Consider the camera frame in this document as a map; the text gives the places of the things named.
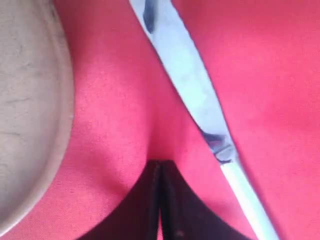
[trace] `red tablecloth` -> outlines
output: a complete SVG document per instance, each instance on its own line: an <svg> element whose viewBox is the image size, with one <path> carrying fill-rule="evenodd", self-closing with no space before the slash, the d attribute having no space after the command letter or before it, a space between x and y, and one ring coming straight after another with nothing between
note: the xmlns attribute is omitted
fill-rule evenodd
<svg viewBox="0 0 320 240"><path fill-rule="evenodd" d="M75 239L117 206L147 158L175 160L214 212L255 238L128 1L55 2L74 67L73 131L51 187L3 239ZM279 235L320 239L320 2L174 3Z"/></svg>

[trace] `beige plate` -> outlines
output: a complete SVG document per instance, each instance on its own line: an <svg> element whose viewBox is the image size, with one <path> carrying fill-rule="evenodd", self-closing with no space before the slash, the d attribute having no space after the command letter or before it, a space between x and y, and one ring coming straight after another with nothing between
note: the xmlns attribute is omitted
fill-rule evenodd
<svg viewBox="0 0 320 240"><path fill-rule="evenodd" d="M70 136L73 77L50 0L0 0L0 236L52 182Z"/></svg>

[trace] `knife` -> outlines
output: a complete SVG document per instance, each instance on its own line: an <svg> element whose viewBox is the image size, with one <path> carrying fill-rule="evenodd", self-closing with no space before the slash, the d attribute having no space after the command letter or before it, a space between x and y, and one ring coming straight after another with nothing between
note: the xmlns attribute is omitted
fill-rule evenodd
<svg viewBox="0 0 320 240"><path fill-rule="evenodd" d="M171 0L129 0L259 240L279 237L241 166L210 77Z"/></svg>

